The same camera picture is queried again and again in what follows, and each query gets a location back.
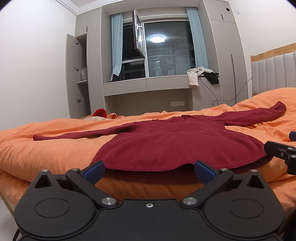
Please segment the dark red long-sleeve sweater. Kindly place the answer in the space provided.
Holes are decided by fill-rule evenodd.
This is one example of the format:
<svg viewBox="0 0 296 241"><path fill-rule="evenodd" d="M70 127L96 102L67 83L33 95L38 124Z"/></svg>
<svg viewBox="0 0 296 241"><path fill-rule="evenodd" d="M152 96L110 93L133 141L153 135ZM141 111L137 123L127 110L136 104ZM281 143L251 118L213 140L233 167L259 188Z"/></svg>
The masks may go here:
<svg viewBox="0 0 296 241"><path fill-rule="evenodd" d="M217 116L182 115L166 120L126 123L103 130L73 132L60 138L112 136L95 154L108 178L146 183L193 183L191 166L202 161L243 172L268 163L263 143L231 126L273 121L286 111L282 102L270 108L229 111Z"/></svg>

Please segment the pink patterned pillow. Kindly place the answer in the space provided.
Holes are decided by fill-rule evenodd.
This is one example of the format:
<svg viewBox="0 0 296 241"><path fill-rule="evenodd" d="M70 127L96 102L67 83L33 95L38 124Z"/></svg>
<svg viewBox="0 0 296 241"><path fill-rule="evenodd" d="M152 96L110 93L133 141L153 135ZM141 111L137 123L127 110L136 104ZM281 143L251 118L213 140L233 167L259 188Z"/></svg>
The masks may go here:
<svg viewBox="0 0 296 241"><path fill-rule="evenodd" d="M84 118L85 121L104 121L108 120L108 118L100 117L100 116L88 116Z"/></svg>

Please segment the grey padded wooden headboard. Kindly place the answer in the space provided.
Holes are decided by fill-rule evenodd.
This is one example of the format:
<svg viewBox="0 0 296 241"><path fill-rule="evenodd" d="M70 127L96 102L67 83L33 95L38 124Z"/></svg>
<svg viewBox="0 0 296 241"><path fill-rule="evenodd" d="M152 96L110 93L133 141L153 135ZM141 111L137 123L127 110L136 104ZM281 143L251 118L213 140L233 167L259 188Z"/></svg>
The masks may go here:
<svg viewBox="0 0 296 241"><path fill-rule="evenodd" d="M288 44L250 56L252 95L269 90L295 87L295 46Z"/></svg>

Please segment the bright red garment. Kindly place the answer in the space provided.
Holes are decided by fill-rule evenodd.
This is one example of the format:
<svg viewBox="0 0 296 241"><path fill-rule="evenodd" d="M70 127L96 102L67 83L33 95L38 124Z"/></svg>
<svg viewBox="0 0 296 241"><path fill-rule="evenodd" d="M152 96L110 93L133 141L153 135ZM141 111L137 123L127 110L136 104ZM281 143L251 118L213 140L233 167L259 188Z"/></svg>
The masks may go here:
<svg viewBox="0 0 296 241"><path fill-rule="evenodd" d="M103 108L99 108L97 109L93 114L92 116L98 116L98 117L101 117L101 118L107 118L107 112L105 109Z"/></svg>

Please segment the grey window bench drawers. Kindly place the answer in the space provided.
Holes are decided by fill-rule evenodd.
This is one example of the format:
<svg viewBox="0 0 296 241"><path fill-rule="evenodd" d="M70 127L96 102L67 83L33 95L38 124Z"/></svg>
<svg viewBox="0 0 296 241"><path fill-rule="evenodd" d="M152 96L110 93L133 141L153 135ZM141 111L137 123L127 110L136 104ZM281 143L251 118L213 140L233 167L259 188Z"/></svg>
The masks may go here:
<svg viewBox="0 0 296 241"><path fill-rule="evenodd" d="M104 96L113 96L128 93L188 89L189 78L187 75L163 76L122 80L103 84Z"/></svg>

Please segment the black garment on sill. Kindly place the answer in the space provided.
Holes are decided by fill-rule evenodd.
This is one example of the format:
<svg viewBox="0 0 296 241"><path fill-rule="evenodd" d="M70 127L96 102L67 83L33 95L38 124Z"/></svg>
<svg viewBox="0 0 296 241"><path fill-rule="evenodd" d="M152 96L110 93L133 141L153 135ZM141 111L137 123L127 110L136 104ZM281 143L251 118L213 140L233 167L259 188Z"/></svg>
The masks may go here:
<svg viewBox="0 0 296 241"><path fill-rule="evenodd" d="M204 77L212 84L219 84L219 73L216 72L203 72Z"/></svg>

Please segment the right light blue curtain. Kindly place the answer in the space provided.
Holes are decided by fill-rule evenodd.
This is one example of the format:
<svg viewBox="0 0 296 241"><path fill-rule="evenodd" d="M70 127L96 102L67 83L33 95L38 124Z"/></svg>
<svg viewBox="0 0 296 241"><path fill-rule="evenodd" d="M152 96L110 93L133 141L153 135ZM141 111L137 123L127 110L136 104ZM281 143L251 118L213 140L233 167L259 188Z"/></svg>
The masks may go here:
<svg viewBox="0 0 296 241"><path fill-rule="evenodd" d="M209 68L205 39L197 8L186 7L192 38L196 67Z"/></svg>

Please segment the light blue curtain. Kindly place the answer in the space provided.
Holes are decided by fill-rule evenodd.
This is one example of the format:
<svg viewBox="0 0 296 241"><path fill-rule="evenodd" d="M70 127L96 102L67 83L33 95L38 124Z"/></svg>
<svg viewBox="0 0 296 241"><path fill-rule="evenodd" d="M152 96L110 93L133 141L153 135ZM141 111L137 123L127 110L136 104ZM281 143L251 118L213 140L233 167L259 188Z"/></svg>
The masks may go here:
<svg viewBox="0 0 296 241"><path fill-rule="evenodd" d="M123 52L123 13L111 15L112 73L110 80L119 76Z"/></svg>
<svg viewBox="0 0 296 241"><path fill-rule="evenodd" d="M192 38L196 67L209 68L205 39L197 8L186 7Z"/></svg>

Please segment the grey tall wardrobe right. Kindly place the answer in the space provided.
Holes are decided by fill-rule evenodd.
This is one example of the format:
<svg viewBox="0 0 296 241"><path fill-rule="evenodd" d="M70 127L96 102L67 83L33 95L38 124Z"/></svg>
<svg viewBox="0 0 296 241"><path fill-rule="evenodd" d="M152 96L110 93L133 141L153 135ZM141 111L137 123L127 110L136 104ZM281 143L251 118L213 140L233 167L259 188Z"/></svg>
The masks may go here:
<svg viewBox="0 0 296 241"><path fill-rule="evenodd" d="M234 13L227 1L200 1L198 13L209 68L220 75L221 96L217 99L233 106L248 98L245 58Z"/></svg>

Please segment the open grey wardrobe door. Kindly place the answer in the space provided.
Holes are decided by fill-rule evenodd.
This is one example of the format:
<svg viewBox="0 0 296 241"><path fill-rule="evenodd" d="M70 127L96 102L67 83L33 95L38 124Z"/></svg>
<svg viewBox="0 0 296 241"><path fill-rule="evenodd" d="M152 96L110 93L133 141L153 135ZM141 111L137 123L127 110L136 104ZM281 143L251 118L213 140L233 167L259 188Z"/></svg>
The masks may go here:
<svg viewBox="0 0 296 241"><path fill-rule="evenodd" d="M71 118L82 118L90 114L86 35L78 38L67 35L65 66L69 115Z"/></svg>

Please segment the open window sash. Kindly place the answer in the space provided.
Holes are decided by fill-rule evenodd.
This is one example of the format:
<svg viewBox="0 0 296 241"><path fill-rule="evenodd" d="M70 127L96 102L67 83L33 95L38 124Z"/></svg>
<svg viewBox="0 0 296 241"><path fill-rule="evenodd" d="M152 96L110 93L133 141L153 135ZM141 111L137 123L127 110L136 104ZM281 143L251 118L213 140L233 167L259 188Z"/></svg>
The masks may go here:
<svg viewBox="0 0 296 241"><path fill-rule="evenodd" d="M145 54L144 54L143 25L136 9L134 9L132 12L132 24L133 24L134 47L136 51L140 54L140 56L144 58Z"/></svg>

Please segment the left light blue curtain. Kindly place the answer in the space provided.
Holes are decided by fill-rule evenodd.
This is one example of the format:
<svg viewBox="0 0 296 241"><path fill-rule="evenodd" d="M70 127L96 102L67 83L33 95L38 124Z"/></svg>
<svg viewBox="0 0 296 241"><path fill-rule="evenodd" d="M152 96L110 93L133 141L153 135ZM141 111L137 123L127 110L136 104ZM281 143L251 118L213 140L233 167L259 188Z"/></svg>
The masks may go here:
<svg viewBox="0 0 296 241"><path fill-rule="evenodd" d="M123 13L111 15L112 73L110 80L119 76L123 52Z"/></svg>

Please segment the white wall socket plate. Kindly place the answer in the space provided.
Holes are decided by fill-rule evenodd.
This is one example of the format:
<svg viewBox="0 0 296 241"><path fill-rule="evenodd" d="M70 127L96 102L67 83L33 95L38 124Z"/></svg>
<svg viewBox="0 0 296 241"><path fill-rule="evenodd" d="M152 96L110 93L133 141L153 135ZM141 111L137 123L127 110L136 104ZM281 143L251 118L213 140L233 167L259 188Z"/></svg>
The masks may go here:
<svg viewBox="0 0 296 241"><path fill-rule="evenodd" d="M185 106L184 101L172 101L171 102L171 107L177 107L177 106Z"/></svg>

